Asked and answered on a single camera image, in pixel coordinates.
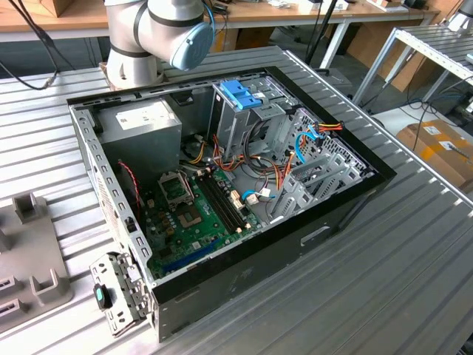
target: red cable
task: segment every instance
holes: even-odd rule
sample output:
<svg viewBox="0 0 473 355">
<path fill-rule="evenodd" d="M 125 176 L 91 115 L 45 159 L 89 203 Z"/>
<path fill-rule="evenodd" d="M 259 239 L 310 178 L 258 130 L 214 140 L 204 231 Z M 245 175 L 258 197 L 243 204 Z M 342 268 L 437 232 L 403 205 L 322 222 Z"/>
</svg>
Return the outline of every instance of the red cable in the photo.
<svg viewBox="0 0 473 355">
<path fill-rule="evenodd" d="M 138 219 L 140 219 L 140 193 L 138 192 L 138 184 L 135 179 L 135 175 L 133 175 L 132 170 L 125 164 L 122 163 L 121 161 L 118 162 L 125 170 L 129 173 L 130 177 L 132 178 L 133 185 L 135 185 L 135 194 L 136 194 L 136 207 L 137 207 L 137 216 Z"/>
</svg>

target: slotted metal worktable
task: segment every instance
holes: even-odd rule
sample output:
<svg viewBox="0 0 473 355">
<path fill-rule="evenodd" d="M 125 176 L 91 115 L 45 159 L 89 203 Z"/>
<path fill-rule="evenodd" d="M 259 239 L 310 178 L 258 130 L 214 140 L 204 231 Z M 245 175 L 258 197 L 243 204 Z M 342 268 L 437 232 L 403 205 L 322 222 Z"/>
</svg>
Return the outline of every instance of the slotted metal worktable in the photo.
<svg viewBox="0 0 473 355">
<path fill-rule="evenodd" d="M 5 354 L 454 354 L 473 331 L 471 201 L 277 47 L 220 53 L 191 72 L 276 65 L 398 173 L 348 230 L 159 344 L 147 322 L 113 339 L 89 264 L 115 248 L 82 164 L 66 98 L 108 90 L 100 70 L 33 92 L 0 81 L 0 201 L 47 199 L 74 290 L 0 334 Z M 31 77 L 37 84 L 47 75 Z"/>
<path fill-rule="evenodd" d="M 445 69 L 439 79 L 432 85 L 423 100 L 428 101 L 449 73 L 473 85 L 473 64 L 466 60 L 466 55 L 473 53 L 473 32 L 465 36 L 453 33 L 443 25 L 399 27 L 392 30 L 391 35 L 381 48 L 378 57 L 372 64 L 370 71 L 364 77 L 353 102 L 359 104 L 364 93 L 370 87 L 376 73 L 383 65 L 396 40 L 406 44 L 406 49 L 396 61 L 386 82 L 402 69 L 404 62 L 414 51 L 422 53 Z"/>
</svg>

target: motherboard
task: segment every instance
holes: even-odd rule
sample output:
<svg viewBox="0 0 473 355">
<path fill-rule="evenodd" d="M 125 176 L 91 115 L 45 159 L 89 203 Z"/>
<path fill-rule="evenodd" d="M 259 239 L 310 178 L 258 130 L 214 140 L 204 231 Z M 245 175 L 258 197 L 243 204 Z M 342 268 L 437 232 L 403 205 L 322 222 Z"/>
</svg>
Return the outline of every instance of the motherboard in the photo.
<svg viewBox="0 0 473 355">
<path fill-rule="evenodd" d="M 155 277 L 261 228 L 220 169 L 207 168 L 192 176 L 184 171 L 163 174 L 143 198 L 141 224 L 152 248 L 148 267 Z"/>
</svg>

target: metal rail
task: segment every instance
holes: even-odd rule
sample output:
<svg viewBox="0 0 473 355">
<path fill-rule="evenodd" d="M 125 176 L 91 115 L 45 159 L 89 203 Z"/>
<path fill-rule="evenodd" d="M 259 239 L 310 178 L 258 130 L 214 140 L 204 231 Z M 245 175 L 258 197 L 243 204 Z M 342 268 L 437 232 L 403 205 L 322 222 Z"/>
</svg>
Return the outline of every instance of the metal rail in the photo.
<svg viewBox="0 0 473 355">
<path fill-rule="evenodd" d="M 353 103 L 360 103 L 396 40 L 402 41 L 408 47 L 403 51 L 391 73 L 387 76 L 387 81 L 402 68 L 412 51 L 417 51 L 446 70 L 423 98 L 425 101 L 432 97 L 449 72 L 473 84 L 473 64 L 465 59 L 467 54 L 473 53 L 472 36 L 473 33 L 467 36 L 459 36 L 443 25 L 395 28 L 361 83 L 353 98 Z"/>
</svg>

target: ram slot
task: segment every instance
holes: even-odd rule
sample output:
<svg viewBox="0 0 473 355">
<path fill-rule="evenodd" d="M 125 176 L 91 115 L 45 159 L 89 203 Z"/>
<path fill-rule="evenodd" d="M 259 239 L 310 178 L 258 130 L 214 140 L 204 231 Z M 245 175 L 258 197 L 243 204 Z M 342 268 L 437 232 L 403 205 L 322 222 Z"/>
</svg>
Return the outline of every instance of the ram slot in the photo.
<svg viewBox="0 0 473 355">
<path fill-rule="evenodd" d="M 245 227 L 245 222 L 212 176 L 206 175 L 197 178 L 197 185 L 229 233 L 233 234 L 238 228 Z"/>
</svg>

